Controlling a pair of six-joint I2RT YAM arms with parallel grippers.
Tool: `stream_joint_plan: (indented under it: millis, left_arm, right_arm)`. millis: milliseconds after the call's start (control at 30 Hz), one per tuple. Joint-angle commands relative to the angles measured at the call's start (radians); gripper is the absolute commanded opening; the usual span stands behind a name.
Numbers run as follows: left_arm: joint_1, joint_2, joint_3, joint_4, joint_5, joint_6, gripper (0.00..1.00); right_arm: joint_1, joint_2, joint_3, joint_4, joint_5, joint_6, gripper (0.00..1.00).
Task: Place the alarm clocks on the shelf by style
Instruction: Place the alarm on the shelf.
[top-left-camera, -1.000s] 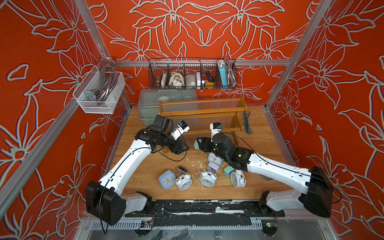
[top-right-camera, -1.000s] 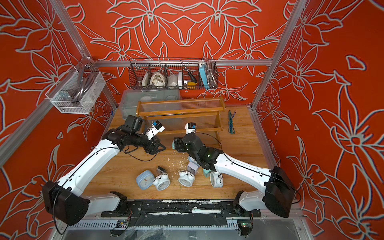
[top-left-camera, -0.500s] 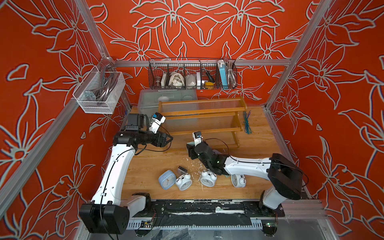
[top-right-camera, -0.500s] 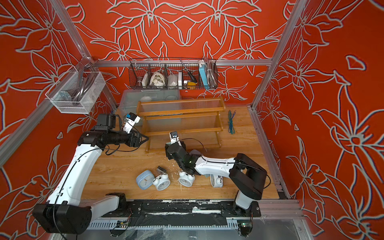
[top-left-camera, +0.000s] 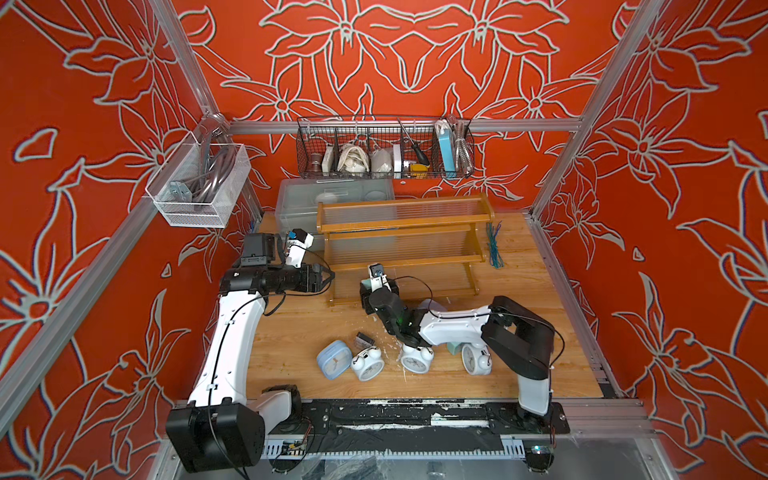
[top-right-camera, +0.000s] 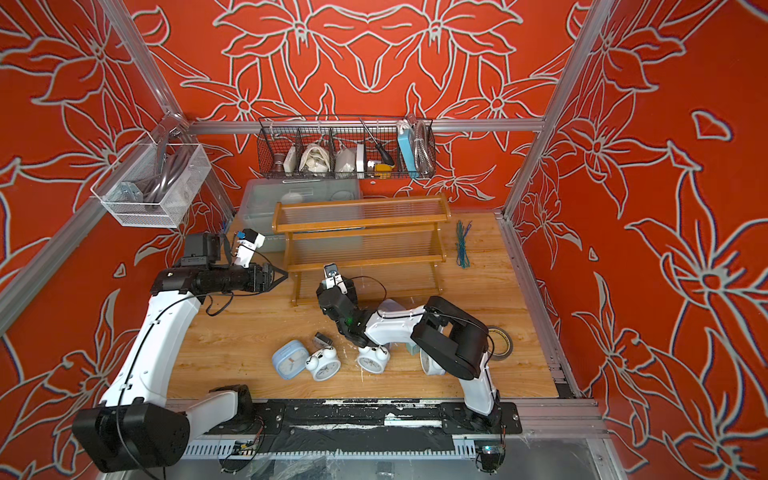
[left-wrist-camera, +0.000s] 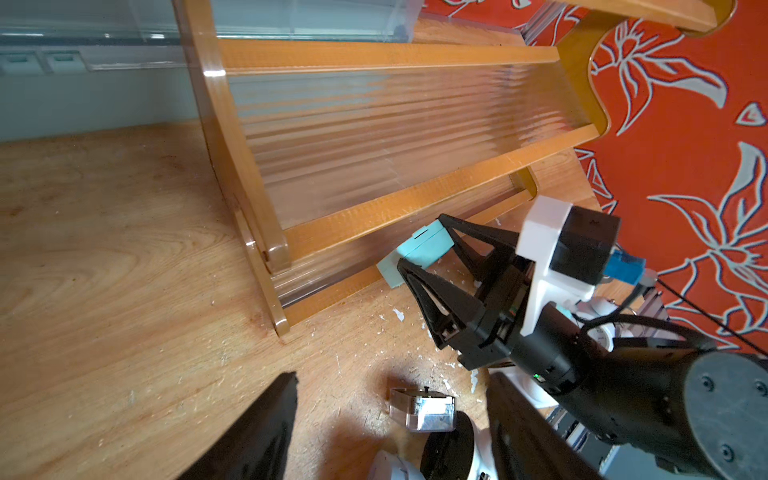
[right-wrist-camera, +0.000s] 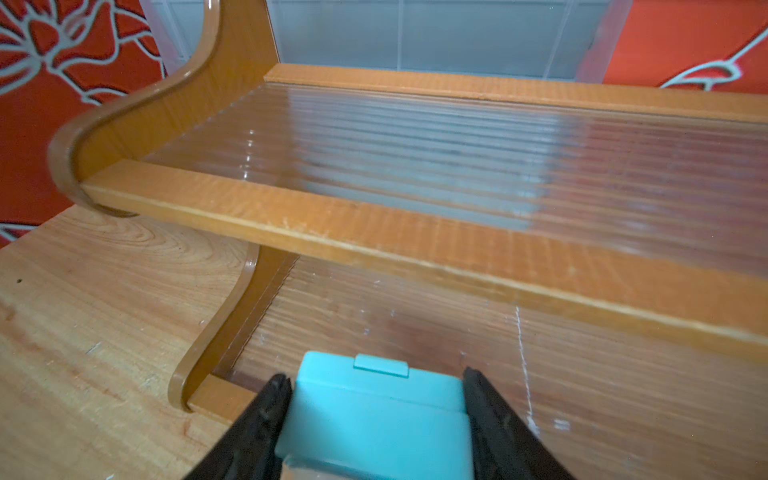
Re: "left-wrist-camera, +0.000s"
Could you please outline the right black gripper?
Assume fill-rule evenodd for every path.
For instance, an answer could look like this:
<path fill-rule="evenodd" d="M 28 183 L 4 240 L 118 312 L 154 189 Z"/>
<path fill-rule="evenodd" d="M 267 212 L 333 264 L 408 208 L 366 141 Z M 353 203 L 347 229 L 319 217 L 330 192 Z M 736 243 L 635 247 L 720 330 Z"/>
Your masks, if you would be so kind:
<path fill-rule="evenodd" d="M 534 331 L 522 333 L 532 263 L 512 261 L 519 234 L 447 214 L 437 220 L 473 278 L 485 282 L 483 305 L 413 262 L 398 262 L 397 270 L 416 299 L 435 345 L 462 350 L 461 364 L 469 370 L 509 362 L 548 393 L 574 390 L 591 370 L 589 352 L 579 344 L 577 324 L 550 302 L 539 313 Z"/>

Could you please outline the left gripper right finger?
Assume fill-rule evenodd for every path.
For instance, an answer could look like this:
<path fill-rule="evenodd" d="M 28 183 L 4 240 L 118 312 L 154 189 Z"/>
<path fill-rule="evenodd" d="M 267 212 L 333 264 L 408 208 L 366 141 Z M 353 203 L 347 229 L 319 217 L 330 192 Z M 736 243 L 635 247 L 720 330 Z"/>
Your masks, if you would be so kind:
<path fill-rule="evenodd" d="M 486 390 L 491 448 L 500 479 L 598 479 L 503 374 Z"/>

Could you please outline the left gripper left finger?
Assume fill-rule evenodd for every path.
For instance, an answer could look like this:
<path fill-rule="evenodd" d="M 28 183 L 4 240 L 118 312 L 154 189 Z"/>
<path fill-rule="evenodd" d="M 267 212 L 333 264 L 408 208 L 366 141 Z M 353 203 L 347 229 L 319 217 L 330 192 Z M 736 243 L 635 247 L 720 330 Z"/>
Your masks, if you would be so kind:
<path fill-rule="evenodd" d="M 281 479 L 296 418 L 298 378 L 283 372 L 182 479 Z"/>

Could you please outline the teal square alarm clock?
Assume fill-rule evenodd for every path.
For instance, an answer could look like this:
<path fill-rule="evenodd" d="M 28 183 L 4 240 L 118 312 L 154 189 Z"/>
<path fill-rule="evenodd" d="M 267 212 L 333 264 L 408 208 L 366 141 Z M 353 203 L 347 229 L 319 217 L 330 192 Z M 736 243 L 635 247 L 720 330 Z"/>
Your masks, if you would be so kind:
<path fill-rule="evenodd" d="M 404 283 L 397 270 L 401 259 L 406 259 L 426 269 L 440 260 L 453 247 L 454 241 L 439 220 L 415 231 L 405 242 L 397 246 L 376 264 L 376 268 L 390 288 Z"/>

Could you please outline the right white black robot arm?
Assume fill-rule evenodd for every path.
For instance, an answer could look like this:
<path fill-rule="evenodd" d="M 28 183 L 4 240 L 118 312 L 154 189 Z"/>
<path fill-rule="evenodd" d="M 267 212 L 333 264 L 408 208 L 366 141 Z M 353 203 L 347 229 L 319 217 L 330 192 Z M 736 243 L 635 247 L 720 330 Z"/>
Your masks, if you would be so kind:
<path fill-rule="evenodd" d="M 664 470 L 714 479 L 767 475 L 767 364 L 703 334 L 623 308 L 568 316 L 610 267 L 616 217 L 576 206 L 529 211 L 520 232 L 441 215 L 479 282 L 468 293 L 402 258 L 397 269 L 439 348 L 467 369 L 508 361 L 599 439 L 629 444 Z"/>

